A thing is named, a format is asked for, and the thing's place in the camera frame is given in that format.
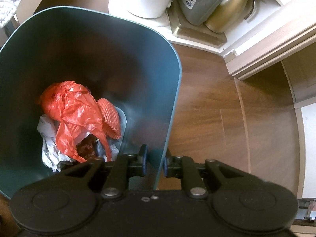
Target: wooden trim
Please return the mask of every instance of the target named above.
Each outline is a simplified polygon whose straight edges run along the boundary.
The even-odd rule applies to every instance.
[[[309,98],[307,100],[303,100],[303,101],[300,101],[300,102],[297,102],[294,104],[294,108],[295,109],[300,109],[302,107],[305,107],[305,106],[308,106],[308,105],[311,105],[311,104],[314,104],[316,103],[316,97],[312,97],[312,98]]]
[[[265,64],[265,67],[268,67],[275,57],[282,55],[278,59],[280,61],[289,56],[291,52],[295,53],[299,49],[303,49],[304,47],[299,46],[299,44],[310,37],[314,36],[310,42],[315,42],[316,14],[313,8],[312,6],[309,10],[305,10],[300,17],[290,21],[228,62],[227,69],[229,73],[238,77],[238,79],[244,79],[241,76],[261,65]]]
[[[304,134],[304,124],[303,124],[303,116],[302,110],[296,109],[296,120],[298,126],[298,137],[300,143],[300,172],[298,179],[298,188],[297,188],[297,198],[303,198],[303,189],[304,189],[304,180],[305,180],[305,161],[306,161],[306,153],[305,153],[305,134]]]
[[[268,55],[266,57],[266,59],[263,58],[262,61],[259,61],[256,64],[249,66],[246,69],[239,70],[238,72],[234,73],[233,76],[237,77],[239,80],[244,80],[244,79],[260,72],[261,70],[264,70],[267,67],[287,58],[288,56],[291,56],[292,54],[304,49],[305,47],[309,46],[310,44],[316,42],[316,24],[315,24],[315,26],[313,26],[313,28],[310,31],[306,31],[306,32],[308,32],[308,33],[301,34],[302,38],[304,38],[304,35],[306,35],[305,36],[307,38],[306,40],[299,42],[301,39],[301,38],[299,38],[298,41],[295,41],[293,43],[293,44],[295,44],[298,42],[298,44],[295,45],[294,47],[287,50],[287,48],[290,47],[290,44],[289,44],[288,47],[285,47],[282,50],[279,50],[279,52],[282,52],[283,50],[285,50],[281,54],[277,55],[278,54],[277,52],[274,54],[271,53],[270,55]]]
[[[290,230],[294,233],[316,234],[316,226],[292,225]]]
[[[242,119],[244,121],[244,129],[245,129],[245,135],[246,135],[246,146],[247,146],[248,173],[250,174],[251,173],[251,157],[250,157],[250,145],[249,145],[249,135],[248,135],[246,113],[245,113],[245,108],[244,108],[244,102],[242,100],[240,88],[238,85],[238,80],[236,78],[234,78],[234,81],[235,81],[235,86],[236,86],[237,94],[238,94],[239,101],[240,101]]]
[[[292,84],[291,84],[290,77],[289,77],[289,75],[288,75],[288,72],[286,71],[286,68],[285,68],[284,63],[283,63],[282,60],[281,60],[281,64],[282,64],[282,67],[283,67],[283,70],[284,70],[286,79],[288,80],[288,84],[289,84],[290,91],[291,91],[291,94],[292,94],[293,103],[295,103],[295,102],[296,102],[295,93],[294,93],[294,90],[293,90],[293,87],[292,87]]]

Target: gold thermos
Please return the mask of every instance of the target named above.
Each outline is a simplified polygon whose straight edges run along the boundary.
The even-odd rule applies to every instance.
[[[247,2],[248,0],[223,0],[204,24],[215,33],[223,33],[244,16]],[[245,19],[251,17],[255,11],[255,0],[252,0],[252,2],[252,9]]]

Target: white cabinet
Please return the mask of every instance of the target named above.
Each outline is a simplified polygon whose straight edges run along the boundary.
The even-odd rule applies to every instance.
[[[227,42],[217,48],[175,37],[167,13],[158,20],[141,19],[127,11],[125,0],[109,0],[109,13],[149,26],[172,43],[219,54],[231,75],[245,79],[316,41],[316,0],[257,3],[255,16],[226,31]]]

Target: trash can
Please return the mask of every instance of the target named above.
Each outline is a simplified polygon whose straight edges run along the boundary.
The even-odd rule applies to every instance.
[[[9,198],[53,172],[41,159],[38,100],[51,84],[73,80],[121,108],[120,153],[149,146],[153,188],[167,149],[181,81],[171,44],[143,25],[76,7],[54,7],[25,21],[0,51],[0,191]]]

